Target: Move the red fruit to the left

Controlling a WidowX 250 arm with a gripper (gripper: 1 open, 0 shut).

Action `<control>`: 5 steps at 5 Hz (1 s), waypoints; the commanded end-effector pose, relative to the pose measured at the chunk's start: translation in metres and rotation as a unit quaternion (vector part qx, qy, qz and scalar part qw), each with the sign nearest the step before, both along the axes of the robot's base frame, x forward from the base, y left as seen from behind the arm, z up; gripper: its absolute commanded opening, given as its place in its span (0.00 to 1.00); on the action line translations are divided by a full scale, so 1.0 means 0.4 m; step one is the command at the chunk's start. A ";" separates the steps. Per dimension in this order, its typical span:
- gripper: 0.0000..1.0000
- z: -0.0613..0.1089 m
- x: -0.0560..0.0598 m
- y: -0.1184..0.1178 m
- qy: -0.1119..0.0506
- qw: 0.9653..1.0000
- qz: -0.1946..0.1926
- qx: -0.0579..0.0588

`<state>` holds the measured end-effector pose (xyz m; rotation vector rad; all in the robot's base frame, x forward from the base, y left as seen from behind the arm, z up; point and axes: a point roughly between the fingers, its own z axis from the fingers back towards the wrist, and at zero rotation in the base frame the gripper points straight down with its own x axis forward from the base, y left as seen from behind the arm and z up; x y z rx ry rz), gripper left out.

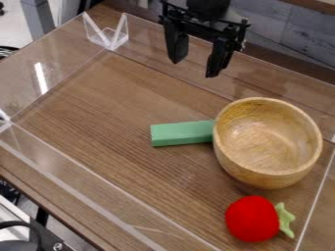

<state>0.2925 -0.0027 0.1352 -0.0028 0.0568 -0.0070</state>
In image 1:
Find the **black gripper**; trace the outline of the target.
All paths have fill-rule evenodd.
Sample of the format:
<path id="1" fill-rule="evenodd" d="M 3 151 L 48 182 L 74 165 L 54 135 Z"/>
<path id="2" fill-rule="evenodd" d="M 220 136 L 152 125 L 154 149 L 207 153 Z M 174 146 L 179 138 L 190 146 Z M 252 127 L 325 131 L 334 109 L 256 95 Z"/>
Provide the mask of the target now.
<path id="1" fill-rule="evenodd" d="M 228 66 L 234 51 L 246 43 L 251 26 L 231 6 L 232 0 L 160 0 L 167 55 L 178 64 L 188 55 L 188 35 L 214 42 L 206 77 L 215 77 Z"/>

